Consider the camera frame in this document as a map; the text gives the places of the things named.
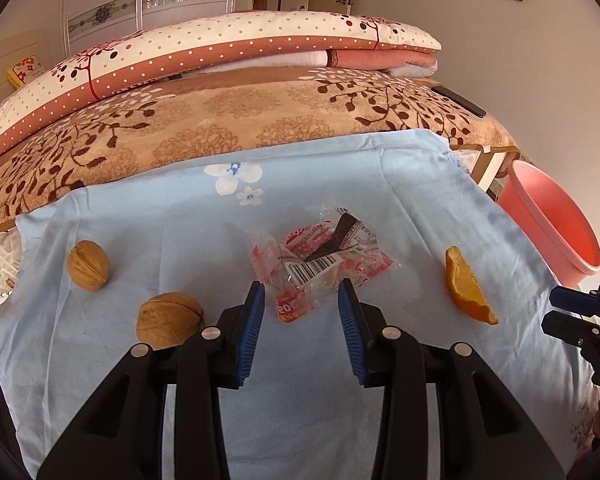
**plastic bag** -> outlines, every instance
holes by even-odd
[[[347,209],[323,206],[320,222],[281,238],[256,238],[251,259],[257,279],[284,322],[315,308],[316,298],[349,278],[360,286],[398,264],[378,247],[376,234]]]

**pillow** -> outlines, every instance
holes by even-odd
[[[327,66],[354,70],[386,70],[407,65],[431,67],[438,62],[431,54],[414,50],[328,50]]]
[[[0,154],[124,89],[195,68],[318,48],[432,54],[440,44],[411,25],[332,12],[256,10],[136,32],[76,54],[3,101]]]

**orange peel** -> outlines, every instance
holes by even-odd
[[[498,319],[460,249],[456,246],[449,247],[445,253],[445,262],[446,286],[458,308],[475,320],[490,325],[498,324]]]

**light blue bedsheet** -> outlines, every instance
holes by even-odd
[[[597,398],[576,349],[542,334],[555,281],[446,142],[411,130],[190,160],[19,216],[25,251],[18,285],[0,307],[0,382],[29,472],[136,343],[141,303],[184,292],[215,322],[242,303],[254,278],[250,232],[280,236],[309,225],[330,200],[371,226],[402,263],[363,285],[360,298],[421,342],[473,345],[568,469]],[[68,251],[84,238],[110,259],[110,282],[96,293],[66,271]],[[444,254],[455,244],[499,325],[468,318],[449,297]],[[335,303],[330,294],[291,324],[267,310],[251,377],[221,393],[232,478],[369,478],[382,392],[353,377]],[[172,430],[168,417],[166,439]],[[171,474],[170,460],[164,468]]]

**floral fabric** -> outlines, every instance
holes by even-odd
[[[471,115],[432,92],[431,84],[373,71],[251,68],[124,92],[59,120],[0,157],[0,231],[13,227],[16,215],[72,189],[262,146],[427,128],[453,147],[518,152],[491,116]],[[248,165],[207,171],[218,178],[221,194],[245,192],[241,186],[259,178]],[[246,193],[251,195],[244,200],[259,198]]]

